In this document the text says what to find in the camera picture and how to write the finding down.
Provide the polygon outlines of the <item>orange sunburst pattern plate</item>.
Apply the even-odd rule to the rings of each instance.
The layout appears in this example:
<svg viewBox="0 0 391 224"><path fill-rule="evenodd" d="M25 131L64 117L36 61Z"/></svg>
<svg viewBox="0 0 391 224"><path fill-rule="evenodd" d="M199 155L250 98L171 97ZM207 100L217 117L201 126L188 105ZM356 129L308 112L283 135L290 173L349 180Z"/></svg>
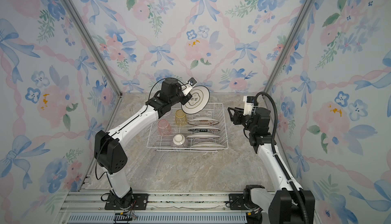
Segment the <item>orange sunburst pattern plate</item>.
<svg viewBox="0 0 391 224"><path fill-rule="evenodd" d="M198 125L215 126L218 125L220 122L210 117L197 117L195 119L189 120L187 123L188 125L192 125L192 126L198 126Z"/></svg>

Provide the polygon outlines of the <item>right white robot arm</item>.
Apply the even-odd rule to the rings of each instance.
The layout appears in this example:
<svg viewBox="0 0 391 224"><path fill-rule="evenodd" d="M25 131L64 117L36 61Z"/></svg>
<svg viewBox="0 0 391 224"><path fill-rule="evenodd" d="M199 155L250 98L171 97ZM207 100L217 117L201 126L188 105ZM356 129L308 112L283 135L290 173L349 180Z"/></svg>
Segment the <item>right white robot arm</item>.
<svg viewBox="0 0 391 224"><path fill-rule="evenodd" d="M315 197L304 190L294 179L281 159L275 139L269 131L270 111L259 107L250 114L242 108L228 109L234 125L249 132L248 140L261 158L272 180L274 193L261 185L247 185L243 194L231 194L231 210L247 209L252 222L260 221L265 214L272 224L311 224L314 221Z"/></svg>

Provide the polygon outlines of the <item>white plate green rim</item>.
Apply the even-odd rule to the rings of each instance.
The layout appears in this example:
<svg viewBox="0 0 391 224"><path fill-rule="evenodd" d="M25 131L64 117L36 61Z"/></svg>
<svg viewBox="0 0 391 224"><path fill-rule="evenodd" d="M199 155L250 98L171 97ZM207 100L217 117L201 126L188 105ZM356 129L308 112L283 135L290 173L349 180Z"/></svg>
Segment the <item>white plate green rim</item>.
<svg viewBox="0 0 391 224"><path fill-rule="evenodd" d="M205 86L195 86L189 93L190 100L181 106L183 112L188 115L194 115L203 110L209 102L210 91Z"/></svg>

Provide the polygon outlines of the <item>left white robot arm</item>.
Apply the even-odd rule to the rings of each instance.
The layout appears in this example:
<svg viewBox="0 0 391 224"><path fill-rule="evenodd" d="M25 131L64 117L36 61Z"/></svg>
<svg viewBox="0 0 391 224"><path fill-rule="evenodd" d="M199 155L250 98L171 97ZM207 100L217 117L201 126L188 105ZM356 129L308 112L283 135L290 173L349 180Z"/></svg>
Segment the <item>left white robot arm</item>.
<svg viewBox="0 0 391 224"><path fill-rule="evenodd" d="M150 124L170 112L174 105L187 103L192 97L190 91L197 84L194 78L190 78L186 83L173 77L164 78L161 82L160 90L154 95L150 94L137 113L119 126L107 132L100 130L95 135L96 165L103 169L112 193L120 199L131 192L124 170L128 161L125 153L127 144Z"/></svg>

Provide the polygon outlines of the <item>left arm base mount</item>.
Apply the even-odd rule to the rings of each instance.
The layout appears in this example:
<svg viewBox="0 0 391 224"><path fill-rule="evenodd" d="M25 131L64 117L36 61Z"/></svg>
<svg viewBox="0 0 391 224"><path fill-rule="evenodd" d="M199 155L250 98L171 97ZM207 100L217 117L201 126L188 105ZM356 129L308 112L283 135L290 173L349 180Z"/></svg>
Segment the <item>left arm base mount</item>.
<svg viewBox="0 0 391 224"><path fill-rule="evenodd" d="M133 193L132 189L122 198L111 190L104 200L105 210L146 210L149 195L147 193Z"/></svg>

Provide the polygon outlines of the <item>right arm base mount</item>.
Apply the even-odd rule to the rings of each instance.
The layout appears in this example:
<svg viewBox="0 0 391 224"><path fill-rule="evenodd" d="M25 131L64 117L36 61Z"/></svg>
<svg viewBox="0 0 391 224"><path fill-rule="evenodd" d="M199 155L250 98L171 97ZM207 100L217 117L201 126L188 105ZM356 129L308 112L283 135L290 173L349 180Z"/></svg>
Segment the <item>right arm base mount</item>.
<svg viewBox="0 0 391 224"><path fill-rule="evenodd" d="M251 200L250 191L254 188L265 189L262 185L247 185L243 193L231 193L229 194L229 200L226 202L226 207L230 210L246 210L251 214L257 211L263 211L263 208L256 205Z"/></svg>

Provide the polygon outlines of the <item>green banded rim plate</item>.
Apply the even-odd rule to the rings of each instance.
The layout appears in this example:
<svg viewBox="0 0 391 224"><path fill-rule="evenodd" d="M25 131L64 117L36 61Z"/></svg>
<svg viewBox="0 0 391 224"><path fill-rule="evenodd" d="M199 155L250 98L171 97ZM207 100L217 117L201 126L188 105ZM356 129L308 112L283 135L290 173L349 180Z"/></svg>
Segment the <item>green banded rim plate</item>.
<svg viewBox="0 0 391 224"><path fill-rule="evenodd" d="M210 126L210 125L197 125L193 126L187 129L190 132L210 132L210 133L217 133L220 132L220 129L216 126Z"/></svg>

